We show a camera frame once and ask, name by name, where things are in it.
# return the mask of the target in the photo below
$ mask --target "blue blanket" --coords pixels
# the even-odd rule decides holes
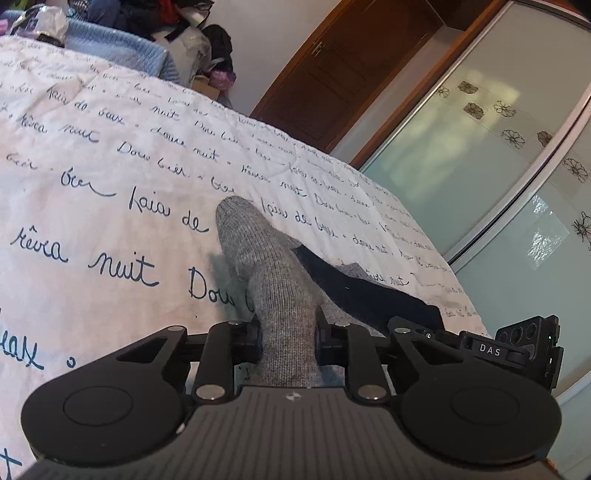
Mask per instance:
[[[21,11],[7,10],[0,18],[14,22]],[[105,60],[148,75],[178,83],[178,70],[170,53],[157,43],[131,33],[103,27],[82,20],[68,19],[66,48]]]

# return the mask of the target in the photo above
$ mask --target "white wall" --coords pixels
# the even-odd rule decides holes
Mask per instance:
[[[350,163],[461,33],[455,28],[441,27],[380,93],[330,154]]]
[[[339,0],[216,0],[208,24],[232,37],[235,110],[249,115],[287,62]]]

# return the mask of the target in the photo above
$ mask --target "bed sheet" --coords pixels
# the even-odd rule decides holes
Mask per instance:
[[[168,325],[248,317],[215,227],[238,194],[333,264],[485,333],[400,201],[335,158],[189,89],[0,38],[0,478],[33,461],[42,383]]]

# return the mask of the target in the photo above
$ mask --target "door handle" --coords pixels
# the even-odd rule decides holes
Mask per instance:
[[[320,53],[320,50],[322,50],[325,46],[326,46],[326,43],[324,43],[322,41],[318,42],[318,45],[316,45],[316,48],[314,50],[312,50],[312,56],[317,57],[318,54]]]

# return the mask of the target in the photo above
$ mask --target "brown flower pattern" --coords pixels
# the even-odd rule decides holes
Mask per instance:
[[[501,138],[517,149],[523,147],[525,144],[525,138],[523,138],[519,132],[516,132],[515,130],[503,130],[501,132]]]
[[[498,100],[492,107],[495,109],[496,113],[507,118],[515,116],[515,114],[517,113],[517,110],[515,110],[515,108],[513,108],[508,103],[505,103],[503,100]]]
[[[550,140],[552,140],[552,135],[550,135],[546,130],[538,132],[538,142],[542,144],[542,147],[548,145]]]
[[[589,242],[589,251],[591,252],[591,217],[585,212],[581,212],[581,218],[573,222],[574,231],[581,237],[581,241]]]
[[[450,92],[449,92],[449,88],[441,85],[435,93],[441,98],[447,98],[447,97],[449,97]]]
[[[589,173],[587,172],[586,168],[583,167],[581,162],[576,161],[574,158],[565,158],[562,161],[562,165],[564,165],[569,172],[577,177],[577,180],[581,183],[585,183],[589,178]]]
[[[461,90],[464,93],[468,93],[469,95],[476,93],[478,91],[478,87],[476,85],[472,85],[471,83],[465,81],[458,85],[457,89]]]
[[[484,116],[484,110],[480,108],[477,104],[472,102],[466,104],[466,106],[464,107],[464,111],[468,115],[472,115],[474,118],[478,120],[480,120]]]

